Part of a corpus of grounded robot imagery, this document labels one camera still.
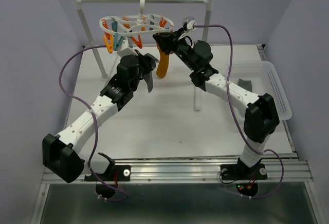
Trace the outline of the white clip hanger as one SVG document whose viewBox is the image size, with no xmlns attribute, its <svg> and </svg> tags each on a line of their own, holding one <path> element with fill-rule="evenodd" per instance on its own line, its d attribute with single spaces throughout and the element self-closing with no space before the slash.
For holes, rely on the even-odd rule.
<svg viewBox="0 0 329 224">
<path fill-rule="evenodd" d="M 139 1 L 139 11 L 137 15 L 126 16 L 106 16 L 100 19 L 99 26 L 103 32 L 107 32 L 114 36 L 115 32 L 112 30 L 112 21 L 115 20 L 118 23 L 118 35 L 119 36 L 138 36 L 144 34 L 155 34 L 161 32 L 170 32 L 174 29 L 174 22 L 162 15 L 158 14 L 145 14 L 146 0 Z M 150 16 L 154 16 L 155 25 L 153 30 L 150 28 Z M 108 30 L 102 25 L 102 20 L 106 20 Z"/>
</svg>

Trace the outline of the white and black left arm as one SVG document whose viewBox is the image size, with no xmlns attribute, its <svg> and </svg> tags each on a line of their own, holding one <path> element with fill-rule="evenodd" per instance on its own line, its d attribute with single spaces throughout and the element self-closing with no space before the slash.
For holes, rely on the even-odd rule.
<svg viewBox="0 0 329 224">
<path fill-rule="evenodd" d="M 139 82 L 153 89 L 152 72 L 158 60 L 151 54 L 126 55 L 120 59 L 116 74 L 100 91 L 93 104 L 69 127 L 42 141 L 43 165 L 67 183 L 83 172 L 85 162 L 79 152 L 106 120 L 119 112 L 132 98 Z"/>
</svg>

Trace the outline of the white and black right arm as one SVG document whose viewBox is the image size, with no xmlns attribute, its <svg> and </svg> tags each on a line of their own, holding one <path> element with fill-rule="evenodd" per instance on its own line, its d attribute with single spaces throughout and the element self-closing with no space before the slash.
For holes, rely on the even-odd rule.
<svg viewBox="0 0 329 224">
<path fill-rule="evenodd" d="M 229 181 L 258 179 L 262 169 L 264 147 L 280 123 L 273 97 L 248 91 L 223 76 L 210 64 L 213 53 L 205 41 L 190 45 L 183 30 L 153 35 L 164 54 L 174 53 L 192 72 L 190 79 L 195 87 L 228 102 L 233 120 L 245 142 L 237 163 L 222 165 L 220 180 Z"/>
</svg>

